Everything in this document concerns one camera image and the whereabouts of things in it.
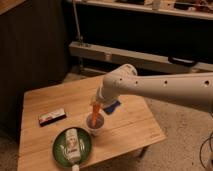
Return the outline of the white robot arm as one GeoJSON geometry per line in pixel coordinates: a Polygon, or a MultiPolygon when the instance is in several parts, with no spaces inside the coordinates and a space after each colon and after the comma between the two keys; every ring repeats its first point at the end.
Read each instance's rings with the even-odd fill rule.
{"type": "Polygon", "coordinates": [[[112,113],[120,95],[138,95],[213,113],[213,72],[138,76],[133,65],[124,64],[104,75],[94,101],[112,113]]]}

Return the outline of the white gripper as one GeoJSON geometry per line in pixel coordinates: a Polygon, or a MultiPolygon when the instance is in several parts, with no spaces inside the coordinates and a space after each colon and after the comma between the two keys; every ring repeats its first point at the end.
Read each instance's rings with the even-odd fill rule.
{"type": "Polygon", "coordinates": [[[120,96],[118,87],[115,85],[101,84],[96,92],[96,95],[91,98],[91,105],[95,105],[97,102],[103,106],[111,106],[114,104],[120,96]]]}

